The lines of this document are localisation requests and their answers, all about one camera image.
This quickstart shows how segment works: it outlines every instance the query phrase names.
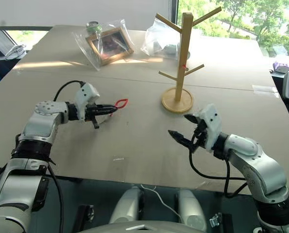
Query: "picture frame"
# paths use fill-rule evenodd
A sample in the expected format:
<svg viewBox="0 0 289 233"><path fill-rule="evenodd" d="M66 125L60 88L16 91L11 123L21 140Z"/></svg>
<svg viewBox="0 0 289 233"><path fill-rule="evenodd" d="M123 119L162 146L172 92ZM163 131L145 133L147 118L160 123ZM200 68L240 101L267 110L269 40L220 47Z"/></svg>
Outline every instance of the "picture frame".
<svg viewBox="0 0 289 233"><path fill-rule="evenodd" d="M99 57L102 66L134 52L122 28L114 28L102 32L101 35L91 35L86 38L86 41Z"/></svg>

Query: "gray floor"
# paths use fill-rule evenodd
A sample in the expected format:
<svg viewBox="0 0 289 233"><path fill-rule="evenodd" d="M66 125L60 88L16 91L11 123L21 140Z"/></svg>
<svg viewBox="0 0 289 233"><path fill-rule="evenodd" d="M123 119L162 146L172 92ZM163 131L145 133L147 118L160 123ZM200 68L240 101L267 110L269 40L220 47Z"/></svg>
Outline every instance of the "gray floor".
<svg viewBox="0 0 289 233"><path fill-rule="evenodd" d="M121 195L134 186L130 183L104 182L83 180L81 183L59 180L65 202L64 232L70 233L75 219L77 207L80 204L95 206L95 218L87 228L107 224L112 211ZM164 202L175 207L175 194L178 189L157 187ZM258 226L254 201L250 196L239 195L233 199L226 199L220 193L194 190L194 195L200 202L207 219L217 212L229 213L233 216L234 232L251 233ZM165 208L158 197L145 191L145 206L143 220L177 221L169 209ZM43 209L33 213L28 233L57 233L59 228L59 199L51 180L46 203ZM208 232L213 231L208 222Z"/></svg>

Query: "wooden mug tree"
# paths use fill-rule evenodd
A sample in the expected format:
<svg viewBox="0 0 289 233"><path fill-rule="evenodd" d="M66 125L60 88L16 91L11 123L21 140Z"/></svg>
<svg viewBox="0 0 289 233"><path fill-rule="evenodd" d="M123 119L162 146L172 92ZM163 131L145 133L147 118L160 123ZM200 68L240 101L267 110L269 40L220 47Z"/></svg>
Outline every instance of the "wooden mug tree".
<svg viewBox="0 0 289 233"><path fill-rule="evenodd" d="M170 22L166 18L162 17L160 14L156 14L157 19L159 19L160 21L167 24L168 26L170 26L171 28L173 28L174 30L176 30L178 33L181 34L177 77L175 78L162 71L158 72L159 74L176 81L176 87L170 88L169 90L165 91L162 95L162 103L164 107L171 112L183 113L193 106L192 94L188 90L183 89L184 77L204 67L204 65L202 64L188 71L186 66L192 27L212 17L213 15L215 15L220 11L221 7L209 12L208 14L200 17L195 21L193 21L192 13L183 13L181 28L175 25L174 23Z"/></svg>

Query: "wall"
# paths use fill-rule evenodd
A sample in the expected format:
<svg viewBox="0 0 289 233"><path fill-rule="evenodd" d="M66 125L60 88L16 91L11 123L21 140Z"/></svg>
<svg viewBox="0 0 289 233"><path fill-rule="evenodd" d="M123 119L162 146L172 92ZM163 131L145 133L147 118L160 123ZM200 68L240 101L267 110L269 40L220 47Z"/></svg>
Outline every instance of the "wall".
<svg viewBox="0 0 289 233"><path fill-rule="evenodd" d="M146 30L169 0L0 0L0 26L85 25L124 18L132 30Z"/></svg>

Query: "red string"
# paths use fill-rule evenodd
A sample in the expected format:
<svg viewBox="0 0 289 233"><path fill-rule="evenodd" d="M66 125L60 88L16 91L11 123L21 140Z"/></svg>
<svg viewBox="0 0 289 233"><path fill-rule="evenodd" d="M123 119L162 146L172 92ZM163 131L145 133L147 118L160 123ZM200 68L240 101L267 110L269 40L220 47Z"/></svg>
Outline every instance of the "red string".
<svg viewBox="0 0 289 233"><path fill-rule="evenodd" d="M128 103L128 99L121 99L121 100L116 101L116 103L114 104L114 106L117 107L118 109L120 109L120 108L124 108L124 107L127 105L127 103Z"/></svg>

